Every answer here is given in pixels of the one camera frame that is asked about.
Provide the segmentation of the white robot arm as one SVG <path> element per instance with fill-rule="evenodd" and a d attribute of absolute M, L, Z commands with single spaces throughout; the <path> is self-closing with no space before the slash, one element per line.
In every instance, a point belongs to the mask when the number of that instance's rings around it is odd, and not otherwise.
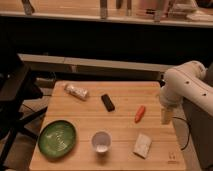
<path fill-rule="evenodd" d="M 164 73 L 165 85 L 159 93 L 159 101 L 163 106 L 162 124 L 170 123 L 173 109 L 179 106 L 184 98 L 213 115 L 213 87 L 203 82 L 206 71 L 201 62 L 189 61 L 171 67 Z"/>

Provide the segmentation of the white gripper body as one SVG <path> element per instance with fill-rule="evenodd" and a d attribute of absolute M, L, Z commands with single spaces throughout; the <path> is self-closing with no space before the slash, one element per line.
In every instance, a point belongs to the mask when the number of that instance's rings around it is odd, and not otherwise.
<path fill-rule="evenodd" d="M 165 85 L 160 89 L 159 101 L 166 108 L 176 108 L 182 103 L 183 97 Z"/>

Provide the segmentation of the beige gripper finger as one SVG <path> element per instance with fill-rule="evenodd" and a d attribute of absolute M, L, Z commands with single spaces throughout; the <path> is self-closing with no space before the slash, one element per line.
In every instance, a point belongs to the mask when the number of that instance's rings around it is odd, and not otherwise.
<path fill-rule="evenodd" d="M 173 117 L 173 109 L 172 108 L 163 108 L 161 115 L 161 122 L 163 124 L 169 124 Z"/>

